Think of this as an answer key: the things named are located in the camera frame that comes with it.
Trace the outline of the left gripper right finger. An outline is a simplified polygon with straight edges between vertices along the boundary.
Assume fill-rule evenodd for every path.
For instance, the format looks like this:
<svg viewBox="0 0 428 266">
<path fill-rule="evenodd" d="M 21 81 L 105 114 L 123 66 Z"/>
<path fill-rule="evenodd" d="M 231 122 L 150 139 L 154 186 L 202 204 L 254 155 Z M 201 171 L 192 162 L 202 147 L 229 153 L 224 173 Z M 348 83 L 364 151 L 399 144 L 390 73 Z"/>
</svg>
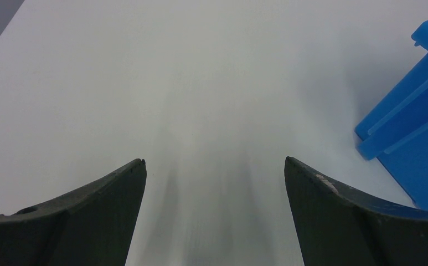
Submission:
<svg viewBox="0 0 428 266">
<path fill-rule="evenodd" d="M 372 196 L 294 157 L 284 175 L 305 265 L 428 265 L 428 211 Z"/>
</svg>

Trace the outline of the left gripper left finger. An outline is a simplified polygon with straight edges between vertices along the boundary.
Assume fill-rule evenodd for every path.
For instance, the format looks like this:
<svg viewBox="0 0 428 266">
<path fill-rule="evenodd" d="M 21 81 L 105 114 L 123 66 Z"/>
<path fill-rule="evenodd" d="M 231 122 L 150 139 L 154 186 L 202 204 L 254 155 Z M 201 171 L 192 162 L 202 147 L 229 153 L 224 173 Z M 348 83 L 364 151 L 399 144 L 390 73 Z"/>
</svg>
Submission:
<svg viewBox="0 0 428 266">
<path fill-rule="evenodd" d="M 73 191 L 0 214 L 0 265 L 125 265 L 147 179 L 136 159 Z"/>
</svg>

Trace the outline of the blue plastic storage bin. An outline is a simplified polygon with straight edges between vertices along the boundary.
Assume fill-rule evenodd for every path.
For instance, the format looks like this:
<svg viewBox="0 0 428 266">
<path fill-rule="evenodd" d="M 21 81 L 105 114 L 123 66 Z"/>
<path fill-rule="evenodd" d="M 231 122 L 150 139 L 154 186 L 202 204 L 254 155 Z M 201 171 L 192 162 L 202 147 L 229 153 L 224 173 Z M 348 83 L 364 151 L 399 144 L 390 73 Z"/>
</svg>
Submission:
<svg viewBox="0 0 428 266">
<path fill-rule="evenodd" d="M 428 20 L 412 34 L 426 55 L 355 127 L 359 153 L 377 158 L 414 204 L 428 211 Z"/>
</svg>

